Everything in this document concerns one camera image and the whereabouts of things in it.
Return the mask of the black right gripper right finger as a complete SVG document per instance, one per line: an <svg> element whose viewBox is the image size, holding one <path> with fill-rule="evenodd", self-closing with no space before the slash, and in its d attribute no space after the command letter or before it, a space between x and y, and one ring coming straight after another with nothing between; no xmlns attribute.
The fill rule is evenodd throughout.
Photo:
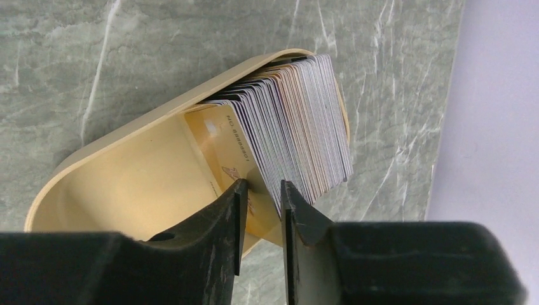
<svg viewBox="0 0 539 305"><path fill-rule="evenodd" d="M289 304L524 304L496 236L474 222L334 222L281 185Z"/></svg>

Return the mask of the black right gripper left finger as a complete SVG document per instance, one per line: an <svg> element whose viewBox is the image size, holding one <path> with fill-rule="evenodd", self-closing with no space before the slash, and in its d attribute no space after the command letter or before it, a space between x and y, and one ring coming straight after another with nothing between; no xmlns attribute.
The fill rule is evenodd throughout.
<svg viewBox="0 0 539 305"><path fill-rule="evenodd" d="M2 304L229 304L246 180L147 241L119 232L2 233Z"/></svg>

